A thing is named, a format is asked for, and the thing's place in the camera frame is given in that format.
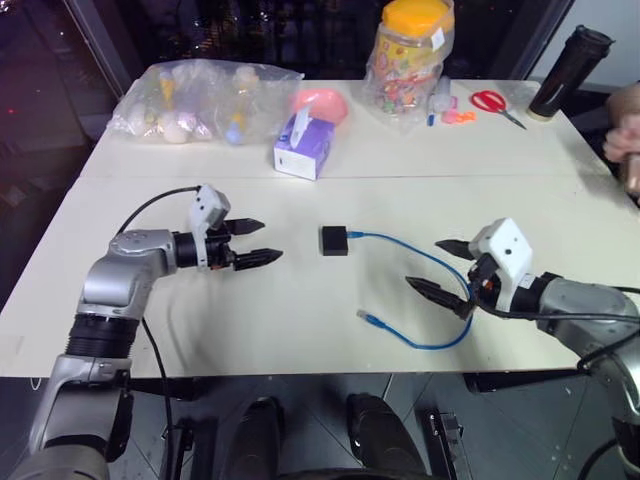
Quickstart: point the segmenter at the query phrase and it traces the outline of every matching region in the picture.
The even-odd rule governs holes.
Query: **orange jar lid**
[[[447,13],[441,0],[393,0],[382,10],[382,23],[408,37],[422,37]]]

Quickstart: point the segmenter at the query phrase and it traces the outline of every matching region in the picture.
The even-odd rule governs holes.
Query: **pink bowl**
[[[311,116],[338,125],[349,113],[344,97],[332,88],[312,88],[300,90],[293,101],[295,112],[301,108],[311,107]]]

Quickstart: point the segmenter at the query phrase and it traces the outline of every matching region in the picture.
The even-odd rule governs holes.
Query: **person's hand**
[[[604,155],[611,162],[620,162],[628,153],[640,153],[640,114],[625,115],[620,127],[607,133]]]

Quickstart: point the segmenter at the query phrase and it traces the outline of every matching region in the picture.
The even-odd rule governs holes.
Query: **floor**
[[[394,374],[390,384],[389,379],[389,374],[219,378],[198,400],[174,401],[174,417],[217,418],[214,478],[242,413],[263,396],[277,397],[285,409],[281,473],[359,466],[350,452],[344,419],[344,401],[354,392],[382,396],[386,390],[386,401],[403,419],[426,465],[420,412],[434,406],[454,412],[464,427],[463,444],[475,480],[574,480],[587,456],[613,436],[606,398],[586,377],[486,394],[470,393],[457,374]],[[29,413],[41,392],[33,392],[26,379],[3,380],[2,478],[26,454]],[[124,455],[110,465],[111,478],[157,478],[164,429],[162,399],[136,393],[131,439]],[[190,464],[187,452],[183,479],[189,478]],[[596,464],[590,478],[624,478],[613,452]]]

